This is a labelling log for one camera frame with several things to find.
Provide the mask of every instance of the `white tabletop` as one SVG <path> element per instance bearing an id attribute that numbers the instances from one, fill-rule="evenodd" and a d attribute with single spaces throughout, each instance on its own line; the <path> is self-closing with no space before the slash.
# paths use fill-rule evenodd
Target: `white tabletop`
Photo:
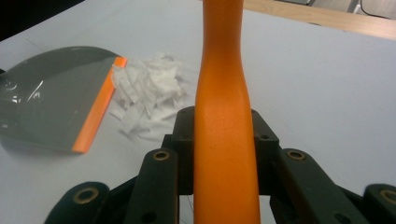
<path id="1" fill-rule="evenodd" d="M 171 51 L 183 60 L 188 106 L 202 30 L 200 1 L 86 0 L 0 42 L 0 68 L 70 46 L 138 59 Z M 252 108 L 282 147 L 309 153 L 336 184 L 358 194 L 373 183 L 396 186 L 396 41 L 245 11 L 242 52 Z M 2 142 L 0 223 L 43 223 L 69 189 L 86 181 L 115 188 L 138 174 L 161 141 L 126 138 L 107 111 L 85 155 Z M 271 223 L 262 201 L 262 220 Z"/>

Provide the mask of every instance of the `tissue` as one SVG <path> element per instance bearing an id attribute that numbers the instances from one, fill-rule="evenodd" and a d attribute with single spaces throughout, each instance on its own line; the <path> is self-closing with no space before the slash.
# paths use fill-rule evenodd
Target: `tissue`
<path id="1" fill-rule="evenodd" d="M 153 138 L 154 128 L 169 128 L 166 122 L 183 106 L 184 90 L 179 85 L 181 61 L 171 53 L 158 52 L 151 60 L 129 59 L 124 68 L 113 68 L 119 107 L 110 114 L 120 120 L 120 129 Z"/>

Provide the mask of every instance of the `handle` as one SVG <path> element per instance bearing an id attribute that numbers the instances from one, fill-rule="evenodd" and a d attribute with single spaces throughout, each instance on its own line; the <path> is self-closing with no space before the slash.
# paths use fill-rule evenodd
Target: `handle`
<path id="1" fill-rule="evenodd" d="M 204 0 L 194 121 L 194 223 L 260 223 L 240 36 L 243 0 Z"/>

